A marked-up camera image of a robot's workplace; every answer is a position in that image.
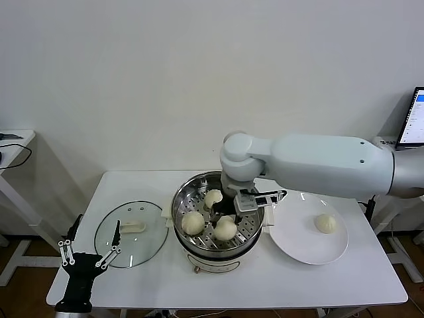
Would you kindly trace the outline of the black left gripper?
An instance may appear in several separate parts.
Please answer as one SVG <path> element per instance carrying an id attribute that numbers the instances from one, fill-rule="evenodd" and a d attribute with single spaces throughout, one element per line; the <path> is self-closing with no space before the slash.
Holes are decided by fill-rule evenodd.
<path id="1" fill-rule="evenodd" d="M 58 242 L 62 266 L 69 278 L 63 298 L 54 307 L 55 312 L 91 312 L 91 291 L 100 268 L 107 268 L 121 253 L 120 220 L 117 220 L 110 249 L 101 259 L 98 254 L 74 253 L 73 241 L 82 218 L 83 214 L 79 214 L 67 235 Z"/>

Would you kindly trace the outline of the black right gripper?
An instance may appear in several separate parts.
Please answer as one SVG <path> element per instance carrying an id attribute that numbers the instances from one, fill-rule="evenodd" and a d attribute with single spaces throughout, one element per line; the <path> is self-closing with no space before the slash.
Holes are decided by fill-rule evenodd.
<path id="1" fill-rule="evenodd" d="M 224 195 L 222 200 L 212 205 L 210 212 L 211 226 L 215 229 L 220 218 L 226 215 L 236 215 L 236 224 L 239 224 L 242 221 L 242 216 L 236 213 L 234 198 L 229 197 L 228 195 Z"/>

